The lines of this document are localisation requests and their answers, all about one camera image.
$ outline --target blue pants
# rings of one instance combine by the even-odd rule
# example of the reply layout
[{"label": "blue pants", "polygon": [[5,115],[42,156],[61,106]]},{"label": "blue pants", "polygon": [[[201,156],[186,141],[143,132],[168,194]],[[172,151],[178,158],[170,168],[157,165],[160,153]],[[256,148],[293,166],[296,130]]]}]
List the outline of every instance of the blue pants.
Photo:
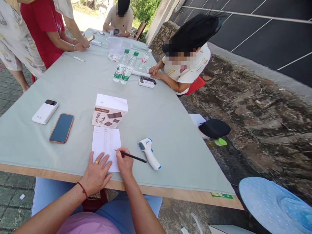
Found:
[{"label": "blue pants", "polygon": [[[74,186],[74,183],[36,177],[32,216],[64,195]],[[162,198],[149,195],[144,195],[144,197],[158,217]],[[78,212],[83,212],[82,205],[73,214]],[[136,233],[132,222],[129,198],[126,192],[119,194],[114,200],[103,205],[96,211],[96,214],[109,219],[122,234]]]}]

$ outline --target red shirt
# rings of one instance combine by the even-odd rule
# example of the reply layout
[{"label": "red shirt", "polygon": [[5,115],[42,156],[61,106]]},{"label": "red shirt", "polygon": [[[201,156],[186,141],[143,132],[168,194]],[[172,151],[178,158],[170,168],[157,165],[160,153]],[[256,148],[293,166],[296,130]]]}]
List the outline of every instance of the red shirt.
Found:
[{"label": "red shirt", "polygon": [[46,33],[58,32],[61,37],[62,31],[65,31],[62,15],[56,12],[53,0],[21,3],[20,12],[48,69],[64,52],[53,44]]}]

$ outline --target pen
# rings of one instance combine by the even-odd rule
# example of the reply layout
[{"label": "pen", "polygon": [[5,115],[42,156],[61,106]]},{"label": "pen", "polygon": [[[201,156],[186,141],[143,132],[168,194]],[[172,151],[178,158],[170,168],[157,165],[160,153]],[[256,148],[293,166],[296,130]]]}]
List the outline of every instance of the pen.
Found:
[{"label": "pen", "polygon": [[79,60],[79,61],[85,62],[83,59],[80,59],[80,58],[78,58],[78,57],[76,57],[76,56],[74,56],[74,59],[77,59],[77,60]]},{"label": "pen", "polygon": [[125,153],[125,152],[122,152],[122,151],[120,151],[120,152],[121,152],[121,154],[127,155],[127,156],[130,157],[130,158],[134,158],[134,159],[139,160],[139,161],[141,161],[141,162],[147,163],[147,161],[144,160],[144,159],[138,158],[138,157],[136,157],[136,156],[133,156],[133,155],[131,155],[131,154],[128,154],[128,153]]}]

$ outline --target black hair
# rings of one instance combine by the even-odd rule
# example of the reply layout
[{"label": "black hair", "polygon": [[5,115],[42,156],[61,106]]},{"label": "black hair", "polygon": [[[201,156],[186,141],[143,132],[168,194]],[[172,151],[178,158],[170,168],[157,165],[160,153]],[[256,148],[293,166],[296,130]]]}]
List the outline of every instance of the black hair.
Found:
[{"label": "black hair", "polygon": [[169,42],[162,46],[162,50],[166,56],[177,56],[181,52],[189,56],[215,35],[221,26],[220,17],[198,14],[185,22]]},{"label": "black hair", "polygon": [[117,16],[124,17],[130,6],[130,0],[118,0],[117,2]]}]

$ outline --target hand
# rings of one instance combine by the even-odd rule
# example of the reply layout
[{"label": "hand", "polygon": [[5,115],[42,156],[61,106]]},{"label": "hand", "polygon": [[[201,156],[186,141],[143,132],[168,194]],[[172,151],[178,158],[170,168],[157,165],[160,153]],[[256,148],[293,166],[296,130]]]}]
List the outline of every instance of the hand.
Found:
[{"label": "hand", "polygon": [[151,77],[153,77],[153,78],[155,78],[155,79],[158,79],[158,80],[161,80],[162,79],[162,77],[163,77],[163,73],[162,72],[157,72],[156,74],[151,74],[150,76]]},{"label": "hand", "polygon": [[102,190],[112,177],[112,174],[107,174],[112,162],[109,161],[105,165],[110,156],[106,155],[101,161],[101,158],[104,156],[104,152],[100,153],[100,155],[96,159],[96,161],[100,163],[96,164],[93,163],[93,153],[94,152],[92,151],[89,158],[89,165],[85,171],[84,176],[79,181],[84,187],[88,196],[91,196]]},{"label": "hand", "polygon": [[150,68],[149,73],[151,75],[155,75],[158,72],[158,70],[159,70],[158,66],[153,66]]},{"label": "hand", "polygon": [[133,158],[130,158],[126,155],[123,157],[120,151],[126,152],[128,154],[130,154],[130,152],[127,148],[119,148],[116,152],[118,169],[121,173],[121,176],[123,178],[127,178],[132,176]]},{"label": "hand", "polygon": [[81,43],[78,43],[75,45],[75,51],[85,51],[85,47]]}]

